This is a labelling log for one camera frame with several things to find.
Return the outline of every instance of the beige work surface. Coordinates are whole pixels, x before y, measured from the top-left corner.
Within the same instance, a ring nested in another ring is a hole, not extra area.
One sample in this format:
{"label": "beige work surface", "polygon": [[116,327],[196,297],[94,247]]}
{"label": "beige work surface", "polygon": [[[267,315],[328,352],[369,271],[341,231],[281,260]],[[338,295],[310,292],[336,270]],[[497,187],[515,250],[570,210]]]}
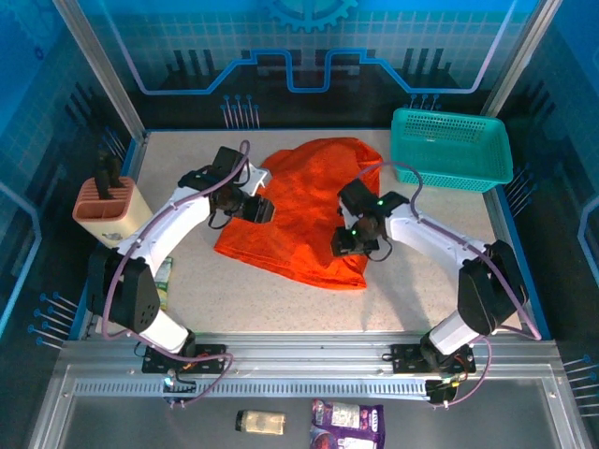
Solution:
{"label": "beige work surface", "polygon": [[[278,150],[331,137],[359,138],[389,159],[389,132],[380,130],[155,132],[139,189],[156,211],[180,177],[209,164],[221,145],[238,148],[249,139],[251,161],[259,166]],[[415,187],[399,183],[385,167],[381,192],[389,190],[410,196]],[[425,187],[418,207],[466,235],[494,240],[482,195]],[[456,309],[457,293],[445,273],[400,243],[385,263],[369,262],[366,290],[339,292],[220,255],[213,250],[219,234],[200,224],[172,253],[168,314],[197,332],[426,331]],[[517,326],[517,317],[509,324]]]}

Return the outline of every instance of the teal plastic basket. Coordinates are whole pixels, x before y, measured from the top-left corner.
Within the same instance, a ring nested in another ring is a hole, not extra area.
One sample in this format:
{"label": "teal plastic basket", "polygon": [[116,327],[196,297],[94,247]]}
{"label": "teal plastic basket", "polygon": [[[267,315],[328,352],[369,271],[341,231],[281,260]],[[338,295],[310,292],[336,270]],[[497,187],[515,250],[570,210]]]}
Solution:
{"label": "teal plastic basket", "polygon": [[[477,115],[397,109],[391,160],[415,168],[425,185],[471,192],[487,192],[514,176],[503,122]],[[400,181],[418,184],[411,171],[396,170]]]}

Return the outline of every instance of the orange fabric bag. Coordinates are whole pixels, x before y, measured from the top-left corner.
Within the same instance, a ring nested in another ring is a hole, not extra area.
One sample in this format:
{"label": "orange fabric bag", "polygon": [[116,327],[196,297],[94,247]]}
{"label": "orange fabric bag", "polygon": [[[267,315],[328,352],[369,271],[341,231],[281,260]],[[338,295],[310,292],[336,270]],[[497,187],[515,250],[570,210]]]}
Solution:
{"label": "orange fabric bag", "polygon": [[[343,225],[338,194],[361,169],[382,162],[380,154],[356,138],[323,138],[280,150],[262,166],[272,179],[259,191],[275,207],[272,221],[234,219],[214,246],[220,254],[317,287],[366,288],[366,256],[333,257],[330,242]],[[379,171],[362,180],[379,193]]]}

